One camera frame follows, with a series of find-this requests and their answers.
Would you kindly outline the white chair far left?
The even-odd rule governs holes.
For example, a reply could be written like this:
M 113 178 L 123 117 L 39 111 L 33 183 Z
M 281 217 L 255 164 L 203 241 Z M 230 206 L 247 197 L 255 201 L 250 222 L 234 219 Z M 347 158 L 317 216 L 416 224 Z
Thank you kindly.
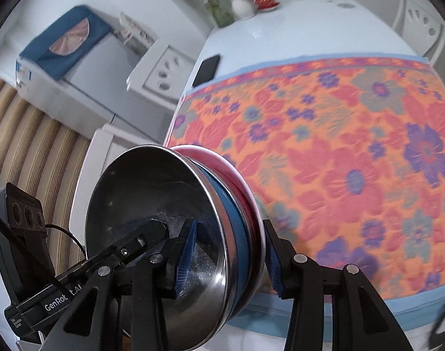
M 195 59 L 167 40 L 157 40 L 126 81 L 127 90 L 164 109 L 175 111 Z

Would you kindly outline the white refrigerator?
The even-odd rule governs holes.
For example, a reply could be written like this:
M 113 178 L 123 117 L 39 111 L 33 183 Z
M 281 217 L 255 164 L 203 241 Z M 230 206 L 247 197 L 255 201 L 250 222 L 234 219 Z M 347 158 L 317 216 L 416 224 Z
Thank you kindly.
M 86 137 L 92 137 L 104 124 L 112 124 L 155 143 L 163 142 L 169 114 L 127 90 L 127 78 L 140 57 L 117 36 L 117 17 L 87 6 L 111 25 L 113 32 L 59 81 L 19 56 L 31 40 L 73 7 L 30 13 L 14 10 L 0 29 L 0 77 L 31 105 Z

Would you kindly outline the blue steel bowl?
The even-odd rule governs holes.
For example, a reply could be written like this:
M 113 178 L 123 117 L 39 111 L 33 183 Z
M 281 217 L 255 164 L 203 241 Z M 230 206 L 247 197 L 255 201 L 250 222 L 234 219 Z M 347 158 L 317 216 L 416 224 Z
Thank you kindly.
M 90 200 L 87 283 L 96 350 L 195 350 L 237 313 L 252 260 L 247 213 L 202 162 L 141 145 L 106 168 Z

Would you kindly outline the white carved shelf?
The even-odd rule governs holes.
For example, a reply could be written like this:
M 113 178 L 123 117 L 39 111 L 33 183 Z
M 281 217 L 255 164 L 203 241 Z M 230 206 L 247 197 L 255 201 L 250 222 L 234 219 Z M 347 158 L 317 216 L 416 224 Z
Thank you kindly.
M 156 42 L 157 35 L 150 29 L 142 27 L 129 15 L 121 12 L 118 17 L 120 29 L 117 36 L 121 38 L 125 46 L 135 53 L 143 56 Z

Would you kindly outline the black smartphone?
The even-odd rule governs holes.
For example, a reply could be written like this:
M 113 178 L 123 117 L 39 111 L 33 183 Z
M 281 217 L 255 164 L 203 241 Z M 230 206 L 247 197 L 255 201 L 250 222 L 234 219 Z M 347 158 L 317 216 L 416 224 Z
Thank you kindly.
M 196 73 L 192 86 L 197 87 L 213 80 L 218 70 L 220 60 L 221 55 L 217 54 L 202 61 L 199 70 Z

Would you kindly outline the floral orange table cloth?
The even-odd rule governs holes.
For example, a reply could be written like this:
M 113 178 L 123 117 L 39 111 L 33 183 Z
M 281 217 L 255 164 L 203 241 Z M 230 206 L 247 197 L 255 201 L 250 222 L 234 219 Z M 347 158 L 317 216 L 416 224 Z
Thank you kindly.
M 237 168 L 278 235 L 358 265 L 404 330 L 445 304 L 445 87 L 425 59 L 263 63 L 187 92 L 166 145 Z

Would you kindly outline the white chair far right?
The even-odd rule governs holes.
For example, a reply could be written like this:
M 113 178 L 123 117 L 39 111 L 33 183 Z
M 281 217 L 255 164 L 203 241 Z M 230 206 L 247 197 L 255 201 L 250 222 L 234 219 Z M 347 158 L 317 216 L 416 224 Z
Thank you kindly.
M 445 22 L 429 0 L 399 0 L 392 29 L 434 65 L 445 46 Z

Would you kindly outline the blue fridge cover cloth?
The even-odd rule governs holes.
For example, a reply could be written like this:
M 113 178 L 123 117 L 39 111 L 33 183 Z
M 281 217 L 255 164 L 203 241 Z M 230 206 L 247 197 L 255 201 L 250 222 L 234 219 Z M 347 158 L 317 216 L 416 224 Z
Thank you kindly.
M 87 6 L 75 6 L 24 48 L 19 56 L 59 81 L 113 28 Z

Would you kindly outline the white chair near left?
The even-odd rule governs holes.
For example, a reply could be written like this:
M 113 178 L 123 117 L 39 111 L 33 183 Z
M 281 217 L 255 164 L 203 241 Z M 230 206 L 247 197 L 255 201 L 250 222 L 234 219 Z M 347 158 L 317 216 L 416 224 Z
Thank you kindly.
M 75 187 L 68 228 L 86 250 L 86 221 L 89 202 L 103 171 L 120 154 L 130 148 L 155 144 L 152 140 L 134 135 L 111 124 L 104 124 L 92 136 L 79 179 Z

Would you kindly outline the white chair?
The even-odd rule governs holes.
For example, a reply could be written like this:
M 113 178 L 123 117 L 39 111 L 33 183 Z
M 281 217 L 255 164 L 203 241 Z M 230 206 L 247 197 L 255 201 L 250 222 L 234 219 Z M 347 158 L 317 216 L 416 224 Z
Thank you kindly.
M 86 250 L 86 221 L 89 202 L 103 171 L 120 154 L 130 148 L 155 144 L 152 140 L 134 135 L 111 124 L 104 124 L 92 136 L 79 179 L 75 187 L 68 228 Z
M 445 46 L 445 22 L 429 0 L 399 0 L 392 29 L 434 65 Z
M 126 81 L 127 90 L 164 109 L 175 111 L 195 59 L 167 40 L 157 40 Z

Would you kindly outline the white ribbed vase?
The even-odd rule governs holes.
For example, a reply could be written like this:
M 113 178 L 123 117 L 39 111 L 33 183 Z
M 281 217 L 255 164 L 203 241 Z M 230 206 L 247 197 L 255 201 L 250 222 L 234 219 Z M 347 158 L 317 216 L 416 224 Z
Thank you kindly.
M 253 4 L 248 0 L 231 0 L 231 5 L 239 20 L 247 20 L 255 15 Z

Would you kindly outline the pink steel bowl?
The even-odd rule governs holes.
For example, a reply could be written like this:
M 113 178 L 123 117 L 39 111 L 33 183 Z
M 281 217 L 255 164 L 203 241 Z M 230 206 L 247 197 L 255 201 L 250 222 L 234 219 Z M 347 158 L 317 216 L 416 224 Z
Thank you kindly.
M 244 289 L 237 298 L 240 310 L 257 290 L 264 268 L 265 237 L 257 202 L 242 175 L 220 154 L 196 145 L 178 145 L 172 150 L 201 165 L 224 192 L 224 206 L 229 208 L 238 261 L 242 265 L 239 281 Z

